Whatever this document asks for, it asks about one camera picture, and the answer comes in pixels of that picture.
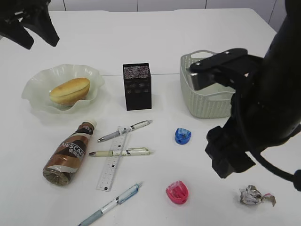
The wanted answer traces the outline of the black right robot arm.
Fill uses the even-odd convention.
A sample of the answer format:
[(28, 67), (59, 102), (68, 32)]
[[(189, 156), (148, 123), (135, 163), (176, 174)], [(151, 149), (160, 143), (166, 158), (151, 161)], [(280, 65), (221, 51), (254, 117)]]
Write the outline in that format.
[(301, 130), (301, 3), (285, 2), (286, 18), (258, 70), (238, 73), (220, 66), (213, 80), (231, 86), (231, 116), (207, 134), (206, 153), (221, 178), (260, 163), (271, 173), (301, 184), (301, 172), (287, 173), (261, 155)]

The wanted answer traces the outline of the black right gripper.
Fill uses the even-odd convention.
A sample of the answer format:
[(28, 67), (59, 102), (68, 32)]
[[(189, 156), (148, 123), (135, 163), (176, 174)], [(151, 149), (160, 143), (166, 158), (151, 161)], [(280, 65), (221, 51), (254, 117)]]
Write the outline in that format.
[(255, 165), (246, 154), (247, 147), (236, 131), (217, 126), (207, 133), (205, 152), (210, 157), (211, 166), (220, 178), (232, 173), (242, 173)]

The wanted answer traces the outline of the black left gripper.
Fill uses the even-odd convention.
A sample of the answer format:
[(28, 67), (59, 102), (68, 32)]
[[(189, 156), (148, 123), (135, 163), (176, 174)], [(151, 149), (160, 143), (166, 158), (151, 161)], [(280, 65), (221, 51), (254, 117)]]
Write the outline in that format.
[(24, 29), (26, 27), (56, 47), (59, 36), (49, 16), (49, 4), (50, 0), (1, 0), (0, 35), (25, 49), (31, 49), (34, 39)]

